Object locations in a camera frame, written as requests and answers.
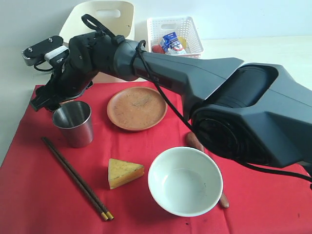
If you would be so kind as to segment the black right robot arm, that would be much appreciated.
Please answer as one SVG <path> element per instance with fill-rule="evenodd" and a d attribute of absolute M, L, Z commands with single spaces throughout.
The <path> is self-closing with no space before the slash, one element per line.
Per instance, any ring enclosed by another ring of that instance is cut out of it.
<path fill-rule="evenodd" d="M 312 161 L 312 92 L 281 65 L 238 58 L 154 54 L 144 42 L 88 33 L 70 39 L 69 56 L 36 92 L 35 110 L 82 95 L 98 72 L 144 78 L 179 94 L 183 118 L 210 152 L 283 168 Z"/>

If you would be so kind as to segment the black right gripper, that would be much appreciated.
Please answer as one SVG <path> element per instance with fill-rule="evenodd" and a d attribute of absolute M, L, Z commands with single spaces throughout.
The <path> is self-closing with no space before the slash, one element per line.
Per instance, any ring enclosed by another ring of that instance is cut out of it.
<path fill-rule="evenodd" d="M 54 112 L 63 104 L 81 96 L 93 85 L 93 78 L 94 68 L 89 58 L 70 56 L 29 104 L 35 112 L 42 108 Z"/>

